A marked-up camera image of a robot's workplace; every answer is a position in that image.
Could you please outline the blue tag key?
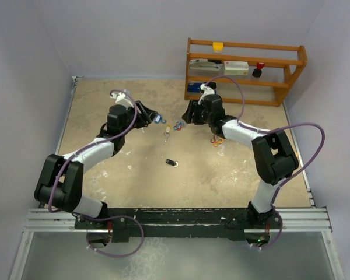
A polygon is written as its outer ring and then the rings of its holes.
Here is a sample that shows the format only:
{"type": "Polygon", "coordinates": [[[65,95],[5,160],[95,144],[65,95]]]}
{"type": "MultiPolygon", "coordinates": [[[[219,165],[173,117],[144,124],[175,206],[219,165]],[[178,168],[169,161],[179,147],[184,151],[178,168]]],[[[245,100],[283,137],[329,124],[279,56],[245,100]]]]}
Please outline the blue tag key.
{"type": "Polygon", "coordinates": [[[162,116],[160,114],[158,114],[154,119],[154,123],[158,124],[161,122],[162,122],[162,116]]]}

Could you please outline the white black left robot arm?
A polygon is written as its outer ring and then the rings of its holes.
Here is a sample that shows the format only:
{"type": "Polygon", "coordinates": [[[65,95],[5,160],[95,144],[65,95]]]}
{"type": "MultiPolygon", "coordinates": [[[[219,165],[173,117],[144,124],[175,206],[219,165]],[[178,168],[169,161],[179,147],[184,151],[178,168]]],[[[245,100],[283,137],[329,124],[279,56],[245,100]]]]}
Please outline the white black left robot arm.
{"type": "Polygon", "coordinates": [[[115,156],[125,144],[125,135],[151,124],[158,112],[140,101],[134,105],[110,107],[107,122],[97,137],[86,146],[65,155],[47,156],[34,191],[36,201],[47,204],[49,211],[65,211],[87,216],[96,229],[108,223],[105,202],[82,194],[84,174],[100,162],[115,156]]]}

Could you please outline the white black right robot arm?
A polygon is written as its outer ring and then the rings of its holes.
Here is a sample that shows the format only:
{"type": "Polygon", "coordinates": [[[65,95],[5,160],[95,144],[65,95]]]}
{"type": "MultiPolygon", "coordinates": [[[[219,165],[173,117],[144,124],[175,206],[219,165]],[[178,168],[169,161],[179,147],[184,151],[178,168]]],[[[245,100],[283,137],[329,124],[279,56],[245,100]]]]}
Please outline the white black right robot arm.
{"type": "Polygon", "coordinates": [[[209,94],[200,101],[190,101],[182,119],[187,124],[206,124],[217,137],[238,142],[253,151],[260,183],[249,203],[253,210],[248,213],[247,219],[252,227],[263,227],[268,222],[267,213],[273,210],[279,184],[289,179],[299,167],[286,133],[262,130],[227,115],[217,94],[209,94]]]}

